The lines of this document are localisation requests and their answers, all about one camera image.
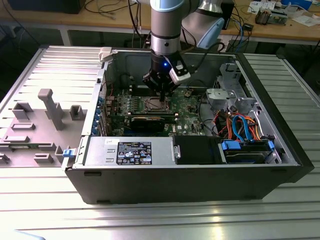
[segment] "power supply label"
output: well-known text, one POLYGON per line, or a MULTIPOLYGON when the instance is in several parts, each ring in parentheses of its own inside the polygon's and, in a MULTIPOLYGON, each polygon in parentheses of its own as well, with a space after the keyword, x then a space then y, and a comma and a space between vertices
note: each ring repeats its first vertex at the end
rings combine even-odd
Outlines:
POLYGON ((151 142, 119 142, 116 163, 118 165, 151 165, 151 142))

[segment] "power connector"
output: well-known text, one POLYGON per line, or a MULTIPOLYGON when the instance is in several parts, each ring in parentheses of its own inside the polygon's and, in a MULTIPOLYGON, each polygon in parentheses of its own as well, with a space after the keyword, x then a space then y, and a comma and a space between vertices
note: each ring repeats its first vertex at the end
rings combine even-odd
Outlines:
POLYGON ((254 26, 251 25, 251 24, 249 24, 249 23, 244 23, 244 24, 242 25, 242 29, 243 29, 244 31, 252 32, 252 30, 254 29, 254 26))

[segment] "motherboard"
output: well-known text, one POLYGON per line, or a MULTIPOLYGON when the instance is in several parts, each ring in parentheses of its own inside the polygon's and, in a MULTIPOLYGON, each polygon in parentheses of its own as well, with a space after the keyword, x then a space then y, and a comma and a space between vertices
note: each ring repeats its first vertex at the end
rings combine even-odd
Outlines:
POLYGON ((108 136, 205 135, 199 120, 199 96, 186 88, 177 89, 172 96, 160 101, 148 90, 115 90, 106 97, 105 118, 108 136))

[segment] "dark floor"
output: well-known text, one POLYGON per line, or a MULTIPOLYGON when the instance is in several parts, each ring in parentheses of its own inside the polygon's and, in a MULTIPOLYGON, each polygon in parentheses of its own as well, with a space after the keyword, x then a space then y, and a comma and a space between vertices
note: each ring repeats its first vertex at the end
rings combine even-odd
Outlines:
MULTIPOLYGON (((42 45, 63 45, 60 32, 54 29, 27 29, 34 38, 42 45)), ((27 32, 23 29, 16 28, 16 38, 10 39, 4 37, 0 41, 0 99, 10 89, 20 73, 26 67, 33 54, 38 47, 30 38, 27 32)), ((0 36, 3 36, 3 30, 0 29, 0 36)), ((110 46, 110 47, 131 47, 132 35, 127 33, 103 33, 104 40, 101 41, 99 32, 89 31, 71 31, 71 39, 75 46, 110 46)), ((135 47, 139 47, 139 41, 135 42, 135 47)), ((261 53, 261 54, 277 54, 283 55, 297 70, 301 73, 307 58, 310 55, 310 46, 301 46, 287 44, 280 46, 275 43, 260 43, 257 47, 256 42, 250 42, 245 49, 246 53, 261 53)), ((303 78, 311 86, 311 88, 320 94, 319 81, 320 75, 320 59, 316 59, 311 68, 305 73, 303 78)))

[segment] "gray plastic peg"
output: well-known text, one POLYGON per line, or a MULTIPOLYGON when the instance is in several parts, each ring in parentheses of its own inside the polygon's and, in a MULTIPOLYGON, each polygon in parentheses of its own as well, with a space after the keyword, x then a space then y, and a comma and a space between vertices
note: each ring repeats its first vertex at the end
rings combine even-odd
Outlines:
POLYGON ((64 128, 64 123, 62 122, 61 114, 59 114, 57 106, 52 99, 52 94, 53 92, 51 89, 42 88, 38 93, 38 98, 43 101, 55 129, 59 131, 64 128))

